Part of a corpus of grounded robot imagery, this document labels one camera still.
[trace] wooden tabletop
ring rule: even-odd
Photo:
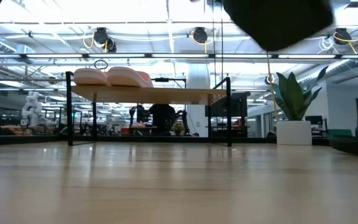
[[[141,88],[127,86],[73,86],[72,92],[100,103],[160,103],[208,105],[226,96],[226,90]]]

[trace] pink cushion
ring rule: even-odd
[[[153,87],[149,74],[137,72],[127,67],[110,68],[107,75],[107,82],[112,86],[136,86]]]
[[[108,85],[104,72],[94,68],[80,68],[74,72],[76,85]]]

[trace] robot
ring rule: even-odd
[[[25,98],[25,105],[22,109],[21,126],[36,126],[39,122],[39,114],[42,111],[42,105],[38,102],[38,92],[30,91]]]

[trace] green leaves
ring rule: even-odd
[[[294,73],[286,78],[281,73],[278,75],[278,84],[272,85],[275,92],[277,105],[284,111],[290,121],[301,121],[311,102],[316,99],[322,88],[312,93],[312,88],[326,74],[327,67],[320,71],[317,80],[304,92],[302,86],[297,82]]]

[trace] small potted plant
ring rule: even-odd
[[[181,122],[176,122],[173,124],[172,130],[176,136],[181,136],[181,133],[185,130],[185,126]]]
[[[312,88],[325,76],[327,68],[322,69],[316,81],[305,90],[294,73],[291,72],[288,78],[277,73],[278,84],[273,84],[275,101],[288,118],[288,121],[277,122],[277,144],[311,145],[311,124],[303,121],[303,117],[321,90],[318,88],[312,92]]]

